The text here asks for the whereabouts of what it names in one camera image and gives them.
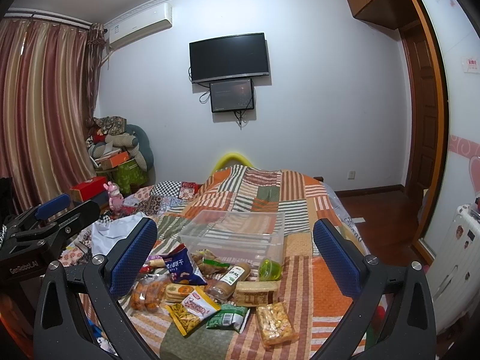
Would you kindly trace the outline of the fried buns clear bag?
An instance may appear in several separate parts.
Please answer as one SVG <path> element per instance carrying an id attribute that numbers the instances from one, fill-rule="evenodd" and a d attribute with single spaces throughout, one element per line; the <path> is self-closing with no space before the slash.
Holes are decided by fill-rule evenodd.
<path id="1" fill-rule="evenodd" d="M 156 313 L 171 280 L 163 275 L 145 275 L 133 287 L 129 305 L 135 311 Z"/>

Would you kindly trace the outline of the blue snack bag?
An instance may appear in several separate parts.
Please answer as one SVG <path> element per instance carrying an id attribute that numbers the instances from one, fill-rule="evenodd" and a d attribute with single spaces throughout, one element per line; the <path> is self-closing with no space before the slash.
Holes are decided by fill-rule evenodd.
<path id="1" fill-rule="evenodd" d="M 207 284 L 184 244 L 179 244 L 170 253 L 162 255 L 162 259 L 174 284 L 193 286 L 205 286 Z"/>

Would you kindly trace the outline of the yellow white chips bag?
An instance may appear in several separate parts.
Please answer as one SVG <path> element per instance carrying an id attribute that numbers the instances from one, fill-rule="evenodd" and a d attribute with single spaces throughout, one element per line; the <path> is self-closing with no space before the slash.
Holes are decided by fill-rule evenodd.
<path id="1" fill-rule="evenodd" d="M 199 286 L 195 286 L 180 303 L 165 306 L 173 323 L 182 336 L 188 336 L 204 320 L 221 310 L 221 305 L 210 298 Z"/>

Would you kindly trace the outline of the orange cracker pack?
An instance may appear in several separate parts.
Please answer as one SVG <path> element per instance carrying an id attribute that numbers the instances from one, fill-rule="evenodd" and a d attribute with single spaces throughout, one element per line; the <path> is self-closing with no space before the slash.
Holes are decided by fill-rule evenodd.
<path id="1" fill-rule="evenodd" d="M 299 338 L 283 302 L 257 306 L 256 320 L 260 339 L 267 349 Z"/>

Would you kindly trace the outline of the brown biscuit roll pack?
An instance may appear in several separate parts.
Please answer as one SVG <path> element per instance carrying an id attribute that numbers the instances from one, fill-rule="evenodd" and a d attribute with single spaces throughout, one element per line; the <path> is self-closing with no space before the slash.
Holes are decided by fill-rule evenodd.
<path id="1" fill-rule="evenodd" d="M 207 294 L 218 302 L 227 302 L 238 283 L 245 281 L 251 273 L 251 265 L 240 262 L 231 267 L 222 277 L 207 289 Z"/>

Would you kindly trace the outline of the green jelly cup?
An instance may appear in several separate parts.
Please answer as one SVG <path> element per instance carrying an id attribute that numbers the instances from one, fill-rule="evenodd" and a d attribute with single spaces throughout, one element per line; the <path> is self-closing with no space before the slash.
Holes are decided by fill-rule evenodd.
<path id="1" fill-rule="evenodd" d="M 265 258 L 259 264 L 259 281 L 278 281 L 281 279 L 282 265 L 270 258 Z"/>

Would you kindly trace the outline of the green peas snack bag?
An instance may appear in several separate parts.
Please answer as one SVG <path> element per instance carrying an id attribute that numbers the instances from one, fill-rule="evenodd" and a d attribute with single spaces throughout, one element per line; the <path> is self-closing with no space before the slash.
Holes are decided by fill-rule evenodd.
<path id="1" fill-rule="evenodd" d="M 247 325 L 251 310 L 245 306 L 223 304 L 220 310 L 210 317 L 207 329 L 232 330 L 241 334 Z"/>

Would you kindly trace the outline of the round cookie pack orange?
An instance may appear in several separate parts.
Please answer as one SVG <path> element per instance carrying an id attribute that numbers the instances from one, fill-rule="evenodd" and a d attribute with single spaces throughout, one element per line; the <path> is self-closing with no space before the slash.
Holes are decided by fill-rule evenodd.
<path id="1" fill-rule="evenodd" d="M 180 303 L 195 289 L 195 286 L 189 284 L 169 283 L 165 287 L 163 298 L 169 303 Z"/>

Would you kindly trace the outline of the white plastic bag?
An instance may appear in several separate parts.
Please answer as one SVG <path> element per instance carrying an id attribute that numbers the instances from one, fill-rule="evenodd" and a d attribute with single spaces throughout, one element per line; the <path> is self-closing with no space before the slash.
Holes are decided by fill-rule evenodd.
<path id="1" fill-rule="evenodd" d="M 114 245 L 125 239 L 145 217 L 144 213 L 139 212 L 108 223 L 94 222 L 91 227 L 92 255 L 107 255 Z"/>

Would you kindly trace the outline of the red gift box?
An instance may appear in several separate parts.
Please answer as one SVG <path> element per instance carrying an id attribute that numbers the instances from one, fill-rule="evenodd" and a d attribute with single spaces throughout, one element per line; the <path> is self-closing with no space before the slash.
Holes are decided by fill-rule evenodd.
<path id="1" fill-rule="evenodd" d="M 104 185 L 107 183 L 106 176 L 95 176 L 83 181 L 70 189 L 70 196 L 74 202 L 84 203 L 98 194 L 106 191 Z"/>

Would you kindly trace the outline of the pink bunny toy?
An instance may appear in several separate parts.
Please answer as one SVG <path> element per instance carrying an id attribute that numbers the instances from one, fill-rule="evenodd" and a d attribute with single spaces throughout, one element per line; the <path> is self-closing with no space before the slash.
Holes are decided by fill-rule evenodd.
<path id="1" fill-rule="evenodd" d="M 116 183 L 108 181 L 103 185 L 108 195 L 108 203 L 112 212 L 118 213 L 121 211 L 124 197 L 120 191 L 120 187 Z"/>

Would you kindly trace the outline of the white suitcase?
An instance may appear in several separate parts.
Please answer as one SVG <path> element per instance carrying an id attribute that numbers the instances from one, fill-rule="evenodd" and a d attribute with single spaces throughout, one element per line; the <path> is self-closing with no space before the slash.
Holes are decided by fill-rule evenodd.
<path id="1" fill-rule="evenodd" d="M 479 212 L 470 205 L 457 208 L 426 278 L 440 334 L 479 300 Z"/>

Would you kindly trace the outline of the orange cardboard box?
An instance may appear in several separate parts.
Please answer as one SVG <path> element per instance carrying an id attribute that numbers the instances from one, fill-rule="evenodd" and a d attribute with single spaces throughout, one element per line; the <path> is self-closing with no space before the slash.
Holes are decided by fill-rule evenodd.
<path id="1" fill-rule="evenodd" d="M 110 170 L 112 168 L 120 166 L 121 164 L 127 162 L 128 160 L 129 160 L 129 153 L 126 151 L 120 151 L 119 153 L 116 153 L 108 158 L 104 158 L 100 162 L 100 168 L 102 170 Z"/>

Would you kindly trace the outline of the green patterned box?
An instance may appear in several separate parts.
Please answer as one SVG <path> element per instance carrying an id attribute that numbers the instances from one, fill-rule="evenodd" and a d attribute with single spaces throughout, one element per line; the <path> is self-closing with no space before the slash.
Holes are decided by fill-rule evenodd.
<path id="1" fill-rule="evenodd" d="M 138 166 L 135 159 L 130 159 L 113 170 L 112 180 L 119 186 L 120 192 L 126 196 L 140 189 L 149 177 L 148 173 Z"/>

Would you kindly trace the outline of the grey stuffed pillow pile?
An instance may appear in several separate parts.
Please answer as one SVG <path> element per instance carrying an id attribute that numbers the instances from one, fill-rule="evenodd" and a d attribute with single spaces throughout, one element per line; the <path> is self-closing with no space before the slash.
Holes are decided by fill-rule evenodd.
<path id="1" fill-rule="evenodd" d="M 90 159 L 96 167 L 100 162 L 120 151 L 129 153 L 129 159 L 135 159 L 143 171 L 149 171 L 154 165 L 154 155 L 150 140 L 145 131 L 128 124 L 121 116 L 94 118 L 86 141 Z"/>

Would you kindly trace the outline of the red striped curtain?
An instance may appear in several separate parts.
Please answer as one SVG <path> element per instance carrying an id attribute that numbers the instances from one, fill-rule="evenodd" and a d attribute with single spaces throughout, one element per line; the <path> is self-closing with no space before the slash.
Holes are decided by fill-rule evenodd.
<path id="1" fill-rule="evenodd" d="M 102 26 L 1 20 L 1 176 L 26 209 L 95 174 L 93 127 Z"/>

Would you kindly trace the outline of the patchwork striped bed quilt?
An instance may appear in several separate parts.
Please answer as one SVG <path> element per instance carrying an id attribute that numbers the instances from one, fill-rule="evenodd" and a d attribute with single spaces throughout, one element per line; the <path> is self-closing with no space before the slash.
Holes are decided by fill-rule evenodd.
<path id="1" fill-rule="evenodd" d="M 182 336 L 165 308 L 134 310 L 123 298 L 124 311 L 162 359 L 309 359 L 350 305 L 313 243 L 315 222 L 328 219 L 366 251 L 328 185 L 290 170 L 235 165 L 215 172 L 202 185 L 163 181 L 139 189 L 126 198 L 121 214 L 107 214 L 83 230 L 63 252 L 62 263 L 85 263 L 93 244 L 112 238 L 119 222 L 139 215 L 156 222 L 154 256 L 183 244 L 191 253 L 208 250 L 229 263 L 246 261 L 253 269 L 266 258 L 280 263 L 278 298 L 298 332 L 297 340 L 266 348 L 256 317 L 250 316 L 242 332 L 201 326 Z"/>

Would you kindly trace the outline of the clear plastic storage bin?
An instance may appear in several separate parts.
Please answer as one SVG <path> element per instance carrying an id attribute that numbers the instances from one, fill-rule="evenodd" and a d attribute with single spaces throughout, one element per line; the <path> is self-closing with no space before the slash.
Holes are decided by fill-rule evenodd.
<path id="1" fill-rule="evenodd" d="M 178 233 L 191 252 L 210 250 L 228 263 L 258 268 L 265 258 L 284 260 L 285 214 L 282 212 L 201 211 Z"/>

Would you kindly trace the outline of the yellow hoop behind bed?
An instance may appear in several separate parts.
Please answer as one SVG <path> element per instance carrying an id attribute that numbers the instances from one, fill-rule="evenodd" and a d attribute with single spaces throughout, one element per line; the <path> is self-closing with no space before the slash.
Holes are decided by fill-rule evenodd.
<path id="1" fill-rule="evenodd" d="M 246 167 L 253 167 L 251 161 L 249 161 L 244 155 L 237 152 L 228 152 L 216 162 L 211 174 L 213 175 L 215 172 L 226 168 L 229 164 L 240 164 Z"/>

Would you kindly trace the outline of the wooden door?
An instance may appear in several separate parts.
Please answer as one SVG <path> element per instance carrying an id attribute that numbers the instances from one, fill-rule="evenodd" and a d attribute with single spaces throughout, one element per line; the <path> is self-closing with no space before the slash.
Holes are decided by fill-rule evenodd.
<path id="1" fill-rule="evenodd" d="M 414 21 L 400 31 L 407 57 L 412 98 L 412 139 L 406 194 L 417 205 L 431 186 L 437 153 L 438 99 L 434 66 L 425 31 Z"/>

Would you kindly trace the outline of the small black wall monitor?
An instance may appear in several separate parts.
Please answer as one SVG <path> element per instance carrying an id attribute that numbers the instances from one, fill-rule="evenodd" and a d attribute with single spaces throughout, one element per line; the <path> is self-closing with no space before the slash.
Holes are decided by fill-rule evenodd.
<path id="1" fill-rule="evenodd" d="M 252 79 L 219 80 L 210 83 L 211 112 L 250 111 L 255 108 Z"/>

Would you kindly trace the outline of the white wall air conditioner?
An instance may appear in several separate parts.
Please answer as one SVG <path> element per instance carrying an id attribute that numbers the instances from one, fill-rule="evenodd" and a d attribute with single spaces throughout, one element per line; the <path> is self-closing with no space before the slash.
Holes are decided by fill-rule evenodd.
<path id="1" fill-rule="evenodd" d="M 167 2 L 119 16 L 106 25 L 109 49 L 120 49 L 171 27 L 173 7 Z"/>

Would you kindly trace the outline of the large black wall television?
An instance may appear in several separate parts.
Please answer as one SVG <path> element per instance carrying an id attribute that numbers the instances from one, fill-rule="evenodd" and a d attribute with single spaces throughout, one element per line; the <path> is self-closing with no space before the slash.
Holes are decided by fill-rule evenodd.
<path id="1" fill-rule="evenodd" d="M 193 83 L 270 74 L 264 33 L 210 38 L 189 44 Z"/>

